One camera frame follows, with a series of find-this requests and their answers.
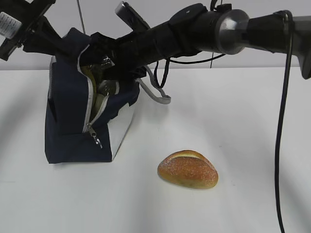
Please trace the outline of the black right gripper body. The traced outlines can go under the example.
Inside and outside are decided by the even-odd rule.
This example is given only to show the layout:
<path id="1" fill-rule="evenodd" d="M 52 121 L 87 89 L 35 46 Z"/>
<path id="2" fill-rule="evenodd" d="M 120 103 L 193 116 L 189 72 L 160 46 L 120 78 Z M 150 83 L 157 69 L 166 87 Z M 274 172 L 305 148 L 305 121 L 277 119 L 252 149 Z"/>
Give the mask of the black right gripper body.
<path id="1" fill-rule="evenodd" d="M 117 44 L 110 72 L 124 73 L 167 58 L 197 55 L 199 34 L 195 22 L 166 21 Z"/>

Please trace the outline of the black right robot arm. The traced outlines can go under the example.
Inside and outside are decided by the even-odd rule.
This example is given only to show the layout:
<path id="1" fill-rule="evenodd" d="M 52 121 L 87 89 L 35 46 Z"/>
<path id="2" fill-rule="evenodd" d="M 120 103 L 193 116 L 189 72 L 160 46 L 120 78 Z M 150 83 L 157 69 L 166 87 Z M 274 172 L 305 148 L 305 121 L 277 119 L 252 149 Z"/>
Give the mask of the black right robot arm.
<path id="1" fill-rule="evenodd" d="M 149 25 L 126 2 L 116 14 L 132 32 L 112 39 L 100 33 L 91 36 L 89 47 L 80 57 L 80 65 L 100 64 L 105 57 L 114 63 L 109 75 L 131 71 L 163 60 L 195 56 L 200 52 L 234 55 L 244 48 L 292 54 L 298 58 L 304 79 L 311 76 L 311 18 L 291 17 L 288 11 L 250 18 L 231 4 L 209 9 L 197 3 L 190 5 L 168 21 L 155 27 Z"/>

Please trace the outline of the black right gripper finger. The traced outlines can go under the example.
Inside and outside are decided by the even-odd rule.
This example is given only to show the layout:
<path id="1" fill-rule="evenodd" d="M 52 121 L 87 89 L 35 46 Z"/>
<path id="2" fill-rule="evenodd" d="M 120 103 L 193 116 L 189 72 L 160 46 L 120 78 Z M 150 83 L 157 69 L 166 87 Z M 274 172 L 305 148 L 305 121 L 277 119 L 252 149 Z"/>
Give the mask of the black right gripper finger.
<path id="1" fill-rule="evenodd" d="M 139 67 L 129 71 L 118 66 L 103 66 L 104 80 L 134 80 L 146 77 L 146 75 L 147 70 L 145 67 Z"/>
<path id="2" fill-rule="evenodd" d="M 99 32 L 89 37 L 88 43 L 79 55 L 79 66 L 105 65 L 116 66 L 116 40 Z"/>

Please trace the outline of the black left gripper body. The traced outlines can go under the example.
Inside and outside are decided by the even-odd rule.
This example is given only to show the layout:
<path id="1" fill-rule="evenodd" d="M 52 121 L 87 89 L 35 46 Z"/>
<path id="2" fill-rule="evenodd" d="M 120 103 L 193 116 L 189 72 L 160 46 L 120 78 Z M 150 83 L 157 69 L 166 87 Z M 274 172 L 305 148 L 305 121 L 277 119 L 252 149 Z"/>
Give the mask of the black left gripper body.
<path id="1" fill-rule="evenodd" d="M 7 61 L 26 35 L 55 4 L 54 0 L 2 0 L 0 2 L 0 34 L 5 40 L 0 46 L 0 58 Z"/>

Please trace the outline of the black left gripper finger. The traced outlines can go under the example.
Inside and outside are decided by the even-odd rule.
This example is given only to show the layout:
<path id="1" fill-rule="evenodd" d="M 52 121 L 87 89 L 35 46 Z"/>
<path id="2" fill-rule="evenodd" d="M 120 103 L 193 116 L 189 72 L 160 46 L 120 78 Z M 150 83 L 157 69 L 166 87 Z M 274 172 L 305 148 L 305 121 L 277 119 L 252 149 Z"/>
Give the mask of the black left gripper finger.
<path id="1" fill-rule="evenodd" d="M 45 16 L 36 21 L 23 40 L 23 51 L 47 55 L 62 54 L 70 57 L 70 44 L 65 42 Z"/>

